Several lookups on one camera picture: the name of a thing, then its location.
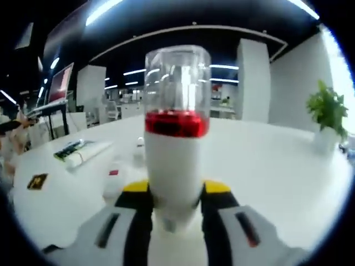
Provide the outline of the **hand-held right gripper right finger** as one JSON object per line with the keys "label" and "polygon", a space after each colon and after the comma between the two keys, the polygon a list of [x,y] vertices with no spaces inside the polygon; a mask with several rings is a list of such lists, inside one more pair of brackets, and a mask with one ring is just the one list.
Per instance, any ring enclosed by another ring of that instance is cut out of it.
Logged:
{"label": "hand-held right gripper right finger", "polygon": [[206,180],[200,195],[209,265],[276,265],[281,242],[275,226],[241,206],[222,182]]}

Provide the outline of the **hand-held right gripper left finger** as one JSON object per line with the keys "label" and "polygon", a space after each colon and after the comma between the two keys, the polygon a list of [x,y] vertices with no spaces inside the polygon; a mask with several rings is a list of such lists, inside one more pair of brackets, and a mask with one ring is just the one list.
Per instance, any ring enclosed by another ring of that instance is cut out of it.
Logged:
{"label": "hand-held right gripper left finger", "polygon": [[69,265],[147,265],[152,213],[148,181],[126,185],[115,205],[80,227],[69,248]]}

